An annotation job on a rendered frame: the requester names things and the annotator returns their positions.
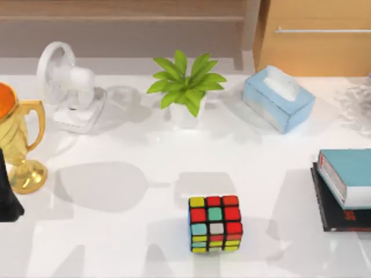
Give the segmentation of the green plant in white pot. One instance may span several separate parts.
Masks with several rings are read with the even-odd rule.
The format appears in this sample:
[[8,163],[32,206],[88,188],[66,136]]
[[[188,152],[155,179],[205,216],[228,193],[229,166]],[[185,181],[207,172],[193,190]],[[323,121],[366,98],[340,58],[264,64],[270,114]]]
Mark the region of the green plant in white pot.
[[153,61],[161,70],[152,76],[156,81],[146,93],[162,95],[159,107],[169,110],[175,126],[181,129],[196,128],[205,110],[207,94],[222,91],[222,84],[227,81],[213,72],[219,61],[204,53],[189,65],[181,50],[175,51],[173,60],[154,57]]

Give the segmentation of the multicoloured puzzle cube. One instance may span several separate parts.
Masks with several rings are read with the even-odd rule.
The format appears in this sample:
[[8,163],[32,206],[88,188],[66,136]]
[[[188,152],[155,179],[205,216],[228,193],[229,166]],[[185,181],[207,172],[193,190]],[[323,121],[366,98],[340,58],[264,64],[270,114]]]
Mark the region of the multicoloured puzzle cube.
[[236,195],[188,199],[190,250],[194,254],[231,252],[240,248],[243,225]]

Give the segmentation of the light blue tissue box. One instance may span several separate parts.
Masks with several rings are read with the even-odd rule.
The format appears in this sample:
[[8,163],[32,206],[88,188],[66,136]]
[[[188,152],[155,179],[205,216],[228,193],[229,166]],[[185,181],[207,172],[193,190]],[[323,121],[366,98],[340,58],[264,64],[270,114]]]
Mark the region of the light blue tissue box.
[[242,101],[286,134],[308,119],[315,97],[293,76],[268,65],[246,79]]

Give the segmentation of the white desk fan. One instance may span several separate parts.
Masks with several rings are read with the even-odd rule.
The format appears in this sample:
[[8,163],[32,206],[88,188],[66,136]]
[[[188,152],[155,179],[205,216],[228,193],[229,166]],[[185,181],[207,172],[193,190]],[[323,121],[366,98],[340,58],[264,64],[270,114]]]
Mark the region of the white desk fan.
[[60,41],[48,44],[38,60],[36,77],[55,125],[70,133],[88,133],[101,115],[107,93],[95,86],[91,69],[77,65],[71,46]]

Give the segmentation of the wooden open shelf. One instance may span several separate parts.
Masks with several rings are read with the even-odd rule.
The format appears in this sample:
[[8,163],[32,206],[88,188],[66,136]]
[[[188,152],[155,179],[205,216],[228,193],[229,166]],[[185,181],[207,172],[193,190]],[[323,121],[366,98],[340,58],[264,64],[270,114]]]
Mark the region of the wooden open shelf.
[[180,49],[242,68],[261,0],[0,0],[0,57],[38,57],[50,42],[79,58],[170,57]]

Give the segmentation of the wooden cupboard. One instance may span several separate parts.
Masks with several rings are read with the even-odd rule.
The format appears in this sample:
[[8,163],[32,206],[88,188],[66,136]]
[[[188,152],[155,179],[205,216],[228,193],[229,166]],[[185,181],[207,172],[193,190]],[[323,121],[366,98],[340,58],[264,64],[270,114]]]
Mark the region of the wooden cupboard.
[[283,29],[371,29],[371,0],[261,0],[253,59],[294,76],[367,76],[371,34],[278,34]]

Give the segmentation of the teal book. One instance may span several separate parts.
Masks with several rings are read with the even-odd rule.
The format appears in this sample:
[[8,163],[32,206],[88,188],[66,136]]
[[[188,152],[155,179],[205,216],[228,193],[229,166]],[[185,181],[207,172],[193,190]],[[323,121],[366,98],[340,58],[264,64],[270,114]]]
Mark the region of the teal book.
[[371,148],[321,149],[318,173],[344,210],[371,210]]

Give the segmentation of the gold trophy with orange ball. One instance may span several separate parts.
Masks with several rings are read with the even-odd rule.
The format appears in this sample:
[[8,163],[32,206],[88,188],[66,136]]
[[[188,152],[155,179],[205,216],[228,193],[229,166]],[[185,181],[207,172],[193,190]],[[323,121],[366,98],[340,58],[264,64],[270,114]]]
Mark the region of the gold trophy with orange ball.
[[[35,141],[29,144],[25,116],[31,111],[37,114],[39,132]],[[43,139],[45,126],[45,109],[41,100],[20,101],[11,86],[0,82],[0,149],[5,161],[12,165],[9,181],[16,193],[31,194],[46,182],[46,166],[26,158]]]

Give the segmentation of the black book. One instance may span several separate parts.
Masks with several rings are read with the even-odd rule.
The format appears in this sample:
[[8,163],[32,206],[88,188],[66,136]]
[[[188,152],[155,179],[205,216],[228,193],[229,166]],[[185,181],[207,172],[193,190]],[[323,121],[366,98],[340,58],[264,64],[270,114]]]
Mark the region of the black book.
[[312,180],[324,232],[371,232],[371,210],[343,210],[312,163]]

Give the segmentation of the clear crumpled plastic item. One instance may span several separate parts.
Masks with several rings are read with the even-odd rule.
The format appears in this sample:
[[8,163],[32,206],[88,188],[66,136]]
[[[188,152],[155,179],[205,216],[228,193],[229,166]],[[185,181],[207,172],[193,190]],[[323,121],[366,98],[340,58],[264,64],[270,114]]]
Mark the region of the clear crumpled plastic item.
[[343,126],[371,140],[371,72],[337,91],[334,100],[340,106]]

